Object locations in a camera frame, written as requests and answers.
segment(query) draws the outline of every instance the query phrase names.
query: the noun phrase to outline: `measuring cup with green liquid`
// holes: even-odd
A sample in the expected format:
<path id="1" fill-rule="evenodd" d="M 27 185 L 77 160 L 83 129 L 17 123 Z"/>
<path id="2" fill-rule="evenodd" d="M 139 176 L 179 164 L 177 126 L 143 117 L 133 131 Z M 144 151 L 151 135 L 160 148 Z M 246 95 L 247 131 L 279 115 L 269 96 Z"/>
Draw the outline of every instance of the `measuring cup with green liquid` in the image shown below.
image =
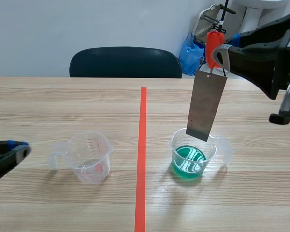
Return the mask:
<path id="1" fill-rule="evenodd" d="M 186 128 L 178 130 L 169 142 L 172 149 L 172 166 L 182 177 L 200 177 L 217 154 L 223 156 L 223 162 L 229 164 L 233 150 L 229 141 L 209 135 L 207 142 L 186 134 Z"/>

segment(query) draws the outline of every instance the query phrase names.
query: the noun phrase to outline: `wood grain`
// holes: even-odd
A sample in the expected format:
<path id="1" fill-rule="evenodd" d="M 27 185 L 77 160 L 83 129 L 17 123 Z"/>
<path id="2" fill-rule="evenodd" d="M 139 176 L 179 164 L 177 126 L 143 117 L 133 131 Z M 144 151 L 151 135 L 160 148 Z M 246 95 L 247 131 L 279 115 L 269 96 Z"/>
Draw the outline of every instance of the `wood grain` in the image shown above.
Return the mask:
<path id="1" fill-rule="evenodd" d="M 170 168 L 167 142 L 187 124 L 192 80 L 0 77 L 0 140 L 33 150 L 0 180 L 0 232 L 132 232 L 140 89 L 147 87 L 146 231 L 290 232 L 290 124 L 270 124 L 283 93 L 268 99 L 228 80 L 212 135 L 234 148 L 231 165 L 210 162 L 199 180 Z M 111 172 L 85 185 L 51 145 L 83 131 L 105 134 Z"/>

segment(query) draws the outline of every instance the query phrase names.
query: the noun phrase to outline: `white object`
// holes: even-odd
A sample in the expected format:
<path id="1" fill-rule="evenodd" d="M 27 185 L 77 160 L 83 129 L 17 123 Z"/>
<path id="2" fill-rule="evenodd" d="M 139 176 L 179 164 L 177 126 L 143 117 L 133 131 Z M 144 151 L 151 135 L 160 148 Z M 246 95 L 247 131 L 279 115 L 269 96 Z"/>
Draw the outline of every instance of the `white object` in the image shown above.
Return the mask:
<path id="1" fill-rule="evenodd" d="M 263 9 L 273 9 L 282 6 L 287 0 L 237 0 L 247 7 L 246 15 L 242 22 L 240 33 L 255 30 Z"/>
<path id="2" fill-rule="evenodd" d="M 110 172 L 109 155 L 113 147 L 107 138 L 97 132 L 84 132 L 66 143 L 53 145 L 53 153 L 47 156 L 52 170 L 57 170 L 57 156 L 62 155 L 76 176 L 87 184 L 97 184 Z"/>

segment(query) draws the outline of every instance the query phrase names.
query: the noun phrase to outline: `plastic measuring cup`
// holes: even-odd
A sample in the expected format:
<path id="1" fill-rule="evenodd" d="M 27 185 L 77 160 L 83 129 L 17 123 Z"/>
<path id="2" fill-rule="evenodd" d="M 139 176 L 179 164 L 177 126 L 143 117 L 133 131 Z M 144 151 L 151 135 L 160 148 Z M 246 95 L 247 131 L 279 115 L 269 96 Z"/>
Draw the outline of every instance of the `plastic measuring cup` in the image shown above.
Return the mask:
<path id="1" fill-rule="evenodd" d="M 174 170 L 185 178 L 199 177 L 217 153 L 222 153 L 224 163 L 231 161 L 233 149 L 224 138 L 209 135 L 204 142 L 186 134 L 186 128 L 178 130 L 169 142 L 172 149 L 172 165 Z"/>
<path id="2" fill-rule="evenodd" d="M 66 143 L 53 144 L 53 154 L 47 158 L 51 169 L 56 170 L 57 155 L 62 155 L 81 181 L 96 184 L 110 172 L 109 155 L 112 151 L 113 147 L 103 134 L 84 132 Z"/>

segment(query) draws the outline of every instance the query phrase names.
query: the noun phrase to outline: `blue plastic bag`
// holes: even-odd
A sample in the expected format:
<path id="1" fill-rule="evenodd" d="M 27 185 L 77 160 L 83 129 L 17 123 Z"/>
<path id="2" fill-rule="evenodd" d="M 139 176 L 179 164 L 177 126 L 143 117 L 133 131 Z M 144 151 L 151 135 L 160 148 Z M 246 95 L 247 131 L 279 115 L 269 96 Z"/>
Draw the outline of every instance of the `blue plastic bag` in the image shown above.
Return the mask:
<path id="1" fill-rule="evenodd" d="M 193 76 L 200 66 L 200 59 L 204 54 L 204 49 L 193 43 L 192 32 L 185 39 L 179 53 L 179 62 L 182 66 L 182 73 Z"/>

